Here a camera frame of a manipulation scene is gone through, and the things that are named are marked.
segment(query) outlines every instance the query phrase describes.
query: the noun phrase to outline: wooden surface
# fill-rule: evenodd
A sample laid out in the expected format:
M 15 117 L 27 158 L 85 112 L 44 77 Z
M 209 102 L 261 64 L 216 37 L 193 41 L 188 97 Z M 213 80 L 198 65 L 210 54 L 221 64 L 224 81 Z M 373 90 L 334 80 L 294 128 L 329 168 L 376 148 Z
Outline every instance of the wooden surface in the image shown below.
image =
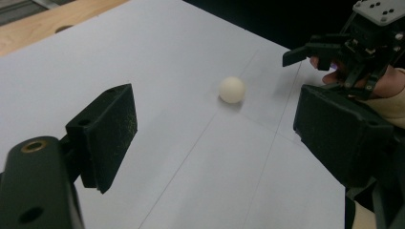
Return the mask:
M 42 40 L 66 26 L 76 25 L 128 0 L 76 0 L 62 7 L 0 27 L 0 56 Z

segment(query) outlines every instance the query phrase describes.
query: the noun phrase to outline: screw hole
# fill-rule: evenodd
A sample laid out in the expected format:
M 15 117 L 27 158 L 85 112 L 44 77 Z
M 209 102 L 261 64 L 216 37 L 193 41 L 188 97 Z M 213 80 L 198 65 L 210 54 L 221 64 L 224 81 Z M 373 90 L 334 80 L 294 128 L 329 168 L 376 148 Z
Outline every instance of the screw hole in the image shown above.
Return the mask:
M 37 220 L 41 215 L 44 213 L 44 210 L 40 207 L 34 207 L 24 214 L 22 214 L 19 218 L 19 222 L 22 224 L 30 223 Z
M 83 119 L 83 120 L 79 121 L 78 124 L 80 126 L 87 126 L 87 125 L 89 125 L 90 122 L 91 121 L 89 119 Z
M 23 148 L 21 148 L 21 152 L 22 153 L 33 153 L 33 152 L 44 149 L 46 145 L 47 145 L 47 142 L 45 140 L 32 141 L 32 142 L 26 144 L 25 146 L 23 146 Z

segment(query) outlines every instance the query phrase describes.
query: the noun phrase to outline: dark background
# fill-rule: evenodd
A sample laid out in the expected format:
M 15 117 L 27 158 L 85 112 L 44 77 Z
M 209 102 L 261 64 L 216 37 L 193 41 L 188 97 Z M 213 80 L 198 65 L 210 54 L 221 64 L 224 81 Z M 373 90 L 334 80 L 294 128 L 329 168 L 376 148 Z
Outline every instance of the dark background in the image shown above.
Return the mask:
M 339 33 L 357 0 L 184 0 L 289 49 L 313 34 Z

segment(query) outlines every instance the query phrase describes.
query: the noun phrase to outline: black plastic part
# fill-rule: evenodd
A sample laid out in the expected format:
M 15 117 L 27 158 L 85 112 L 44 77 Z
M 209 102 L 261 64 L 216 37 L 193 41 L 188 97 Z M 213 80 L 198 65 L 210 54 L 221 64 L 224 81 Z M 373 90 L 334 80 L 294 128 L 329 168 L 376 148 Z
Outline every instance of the black plastic part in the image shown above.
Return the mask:
M 356 16 L 351 22 L 351 35 L 367 49 L 374 49 L 390 44 L 387 32 L 391 27 L 377 26 L 372 21 Z
M 314 35 L 303 47 L 288 51 L 283 55 L 283 67 L 318 56 L 318 70 L 328 71 L 333 58 L 338 56 L 342 45 L 349 39 L 348 34 Z
M 402 200 L 405 208 L 405 145 L 401 142 L 400 148 L 393 156 L 394 166 L 396 168 L 396 177 L 398 177 L 399 189 L 402 194 Z
M 105 91 L 67 125 L 85 187 L 105 193 L 138 129 L 131 84 Z
M 72 143 L 70 142 L 67 135 L 62 137 L 62 139 L 59 140 L 59 143 L 65 157 L 65 164 L 69 176 L 69 181 L 71 183 L 74 183 L 80 176 L 83 168 L 85 168 L 85 166 L 88 164 L 88 160 L 85 160 L 85 158 L 81 156 L 80 153 L 73 150 Z
M 404 199 L 398 192 L 386 189 L 378 184 L 373 190 L 373 207 L 378 213 L 378 229 L 402 229 L 405 225 Z
M 345 198 L 345 229 L 352 229 L 355 217 L 355 204 L 354 201 Z
M 0 188 L 0 228 L 83 228 L 56 138 L 33 138 L 9 152 Z
M 346 187 L 364 187 L 394 126 L 337 92 L 303 85 L 293 128 Z

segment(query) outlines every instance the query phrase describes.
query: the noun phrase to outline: white ball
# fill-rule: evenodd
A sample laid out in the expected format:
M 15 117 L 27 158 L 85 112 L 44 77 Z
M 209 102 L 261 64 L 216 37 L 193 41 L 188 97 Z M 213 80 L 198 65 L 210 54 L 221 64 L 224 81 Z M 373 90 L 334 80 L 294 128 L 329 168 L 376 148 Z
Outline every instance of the white ball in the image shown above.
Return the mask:
M 230 76 L 220 85 L 220 98 L 227 103 L 237 103 L 244 99 L 245 91 L 245 83 L 238 77 Z

